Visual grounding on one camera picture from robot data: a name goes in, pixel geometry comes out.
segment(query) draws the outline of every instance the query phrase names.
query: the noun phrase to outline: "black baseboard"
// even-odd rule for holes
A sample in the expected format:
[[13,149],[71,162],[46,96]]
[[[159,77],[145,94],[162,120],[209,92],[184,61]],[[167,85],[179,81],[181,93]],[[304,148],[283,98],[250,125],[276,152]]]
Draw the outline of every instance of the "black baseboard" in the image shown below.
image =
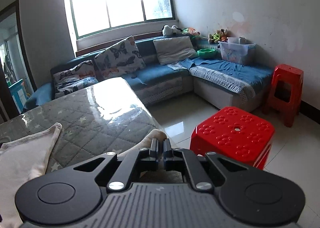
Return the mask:
[[300,113],[320,124],[320,110],[305,101],[301,101]]

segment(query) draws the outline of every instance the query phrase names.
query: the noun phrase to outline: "dark brown door frame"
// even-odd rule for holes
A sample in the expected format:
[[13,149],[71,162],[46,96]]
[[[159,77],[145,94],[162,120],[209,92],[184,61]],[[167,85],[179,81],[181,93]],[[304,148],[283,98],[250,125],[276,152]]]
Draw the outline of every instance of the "dark brown door frame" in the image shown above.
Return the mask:
[[[32,85],[32,88],[34,91],[37,90],[35,81],[33,79],[31,70],[30,70],[30,66],[29,66],[29,62],[28,62],[28,58],[27,58],[27,54],[26,54],[26,49],[24,47],[24,43],[23,43],[23,38],[22,38],[22,30],[21,30],[21,23],[20,23],[20,9],[19,9],[19,0],[16,0],[15,2],[11,3],[10,5],[8,5],[7,7],[5,7],[3,10],[0,11],[0,21],[4,20],[7,16],[10,15],[10,11],[11,9],[15,8],[15,12],[16,12],[16,17],[17,17],[17,28],[18,28],[18,36],[19,36],[19,42],[20,42],[20,47],[21,47],[21,52],[22,52],[22,57],[23,57],[23,61],[24,64],[26,66],[26,70]],[[9,91],[7,82],[5,80],[5,75],[2,69],[2,66],[0,66],[0,99],[4,105],[4,108],[9,116],[10,119],[16,117],[19,115],[19,111],[14,103],[14,100],[11,96],[11,93]],[[2,109],[0,108],[0,114],[1,116],[4,115]]]

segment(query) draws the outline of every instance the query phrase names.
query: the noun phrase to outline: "tile floor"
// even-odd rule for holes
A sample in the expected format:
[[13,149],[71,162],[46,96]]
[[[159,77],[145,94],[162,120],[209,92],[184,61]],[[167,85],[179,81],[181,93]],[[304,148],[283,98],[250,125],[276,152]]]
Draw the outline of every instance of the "tile floor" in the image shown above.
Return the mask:
[[[149,111],[161,124],[172,147],[189,148],[196,125],[215,114],[218,109],[193,93],[150,106]],[[253,114],[275,127],[273,145],[266,171],[296,182],[306,195],[306,206],[298,224],[303,228],[320,227],[320,127],[300,114],[292,128],[285,127],[278,114]]]

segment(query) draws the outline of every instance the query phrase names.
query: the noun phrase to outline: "red plastic stool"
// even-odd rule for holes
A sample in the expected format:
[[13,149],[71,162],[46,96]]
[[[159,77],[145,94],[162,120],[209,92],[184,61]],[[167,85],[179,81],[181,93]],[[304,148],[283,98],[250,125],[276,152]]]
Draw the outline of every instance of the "red plastic stool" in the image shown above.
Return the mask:
[[[279,81],[291,85],[290,101],[285,102],[275,97],[276,87]],[[284,116],[284,124],[292,127],[294,116],[299,112],[303,84],[303,71],[287,64],[280,64],[273,73],[271,90],[267,102],[263,108],[268,113],[270,107],[280,111]]]
[[263,169],[274,132],[268,121],[236,107],[225,107],[196,126],[190,149],[203,156],[214,151]]

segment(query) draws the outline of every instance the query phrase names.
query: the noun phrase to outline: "metal screw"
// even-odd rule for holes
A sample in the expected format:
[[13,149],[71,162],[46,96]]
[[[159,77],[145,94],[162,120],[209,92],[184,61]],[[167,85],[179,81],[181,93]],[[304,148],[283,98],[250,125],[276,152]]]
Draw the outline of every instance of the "metal screw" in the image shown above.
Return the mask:
[[108,187],[112,190],[120,190],[122,188],[124,188],[124,183],[119,182],[119,181],[115,181],[115,182],[111,182]]
[[199,182],[196,184],[196,188],[199,190],[209,190],[212,188],[212,185],[208,182]]

